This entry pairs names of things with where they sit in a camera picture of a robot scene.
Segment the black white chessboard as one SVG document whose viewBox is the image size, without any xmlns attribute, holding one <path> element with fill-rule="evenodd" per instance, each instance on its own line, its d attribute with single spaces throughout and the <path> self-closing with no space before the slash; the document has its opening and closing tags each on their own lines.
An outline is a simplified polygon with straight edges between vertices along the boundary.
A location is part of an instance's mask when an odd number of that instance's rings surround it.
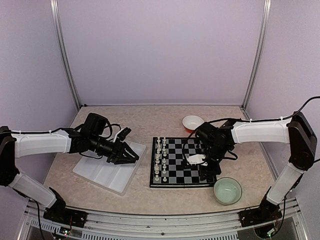
<svg viewBox="0 0 320 240">
<path fill-rule="evenodd" d="M 208 180 L 200 181 L 200 167 L 198 165 L 183 164 L 183 154 L 186 157 L 200 154 L 205 151 L 205 145 L 200 142 L 200 148 L 196 148 L 194 137 L 187 139 L 182 137 L 166 137 L 166 163 L 162 163 L 163 151 L 157 153 L 157 138 L 152 139 L 152 154 L 150 166 L 149 186 L 151 188 L 207 188 L 214 186 L 215 182 Z M 160 163 L 156 165 L 156 154 L 161 154 Z M 163 174 L 162 165 L 166 164 L 166 174 Z M 159 171 L 155 171 L 155 166 L 159 166 Z M 159 181 L 155 181 L 155 176 L 159 176 Z"/>
</svg>

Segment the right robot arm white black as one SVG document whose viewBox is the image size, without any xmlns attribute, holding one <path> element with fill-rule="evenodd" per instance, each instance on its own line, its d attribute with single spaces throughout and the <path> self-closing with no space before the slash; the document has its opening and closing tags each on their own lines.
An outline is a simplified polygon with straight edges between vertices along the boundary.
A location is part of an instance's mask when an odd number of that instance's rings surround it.
<svg viewBox="0 0 320 240">
<path fill-rule="evenodd" d="M 246 143 L 236 148 L 240 154 L 237 162 L 226 162 L 224 175 L 240 177 L 245 184 L 246 196 L 235 206 L 222 206 L 217 203 L 209 190 L 185 190 L 181 198 L 186 202 L 181 207 L 184 214 L 202 214 L 228 211 L 240 207 L 249 207 L 259 202 L 263 190 L 271 182 L 271 174 L 280 174 L 290 156 L 290 147 L 283 143 L 262 143 L 258 150 L 255 143 Z M 304 217 L 320 213 L 320 164 L 315 163 L 302 178 L 300 184 L 288 194 L 295 197 Z"/>
</svg>

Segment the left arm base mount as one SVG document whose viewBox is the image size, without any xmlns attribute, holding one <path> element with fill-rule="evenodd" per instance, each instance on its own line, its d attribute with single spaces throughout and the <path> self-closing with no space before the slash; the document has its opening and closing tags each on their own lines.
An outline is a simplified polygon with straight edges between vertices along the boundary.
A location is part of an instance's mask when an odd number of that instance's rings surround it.
<svg viewBox="0 0 320 240">
<path fill-rule="evenodd" d="M 84 228 L 87 216 L 87 212 L 66 208 L 63 204 L 54 204 L 52 207 L 46 208 L 43 214 L 47 220 L 79 228 Z"/>
</svg>

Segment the white plastic compartment tray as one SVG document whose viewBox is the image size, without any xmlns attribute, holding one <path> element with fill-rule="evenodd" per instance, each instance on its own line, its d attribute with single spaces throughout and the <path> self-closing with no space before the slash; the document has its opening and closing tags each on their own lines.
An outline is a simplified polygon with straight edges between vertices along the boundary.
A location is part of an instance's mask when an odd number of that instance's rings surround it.
<svg viewBox="0 0 320 240">
<path fill-rule="evenodd" d="M 85 152 L 85 156 L 73 168 L 72 172 L 87 182 L 117 195 L 124 196 L 147 149 L 147 146 L 143 144 L 128 140 L 125 142 L 139 156 L 139 160 L 136 163 L 115 165 L 107 162 L 105 156 L 102 159 L 95 159 L 98 155 L 87 151 Z"/>
</svg>

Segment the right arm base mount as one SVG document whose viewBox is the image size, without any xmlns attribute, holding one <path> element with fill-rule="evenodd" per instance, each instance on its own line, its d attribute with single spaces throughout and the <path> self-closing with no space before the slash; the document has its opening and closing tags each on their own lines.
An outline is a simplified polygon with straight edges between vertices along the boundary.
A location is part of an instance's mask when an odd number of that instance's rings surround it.
<svg viewBox="0 0 320 240">
<path fill-rule="evenodd" d="M 238 213 L 242 227 L 249 227 L 280 219 L 283 215 L 279 205 L 267 203 L 260 204 L 257 208 L 242 210 Z"/>
</svg>

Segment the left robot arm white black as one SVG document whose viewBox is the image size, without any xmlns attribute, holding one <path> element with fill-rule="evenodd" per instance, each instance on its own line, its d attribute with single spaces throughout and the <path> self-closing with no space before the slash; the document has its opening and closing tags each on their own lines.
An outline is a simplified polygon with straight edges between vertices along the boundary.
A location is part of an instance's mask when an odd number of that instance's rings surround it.
<svg viewBox="0 0 320 240">
<path fill-rule="evenodd" d="M 84 123 L 75 128 L 59 127 L 48 131 L 13 131 L 0 128 L 0 184 L 25 195 L 44 206 L 57 221 L 70 218 L 66 202 L 53 188 L 45 187 L 16 166 L 16 160 L 37 155 L 81 154 L 91 151 L 114 165 L 134 164 L 139 156 L 125 143 L 131 129 L 120 129 L 115 135 L 103 136 L 110 121 L 97 113 L 89 113 Z"/>
</svg>

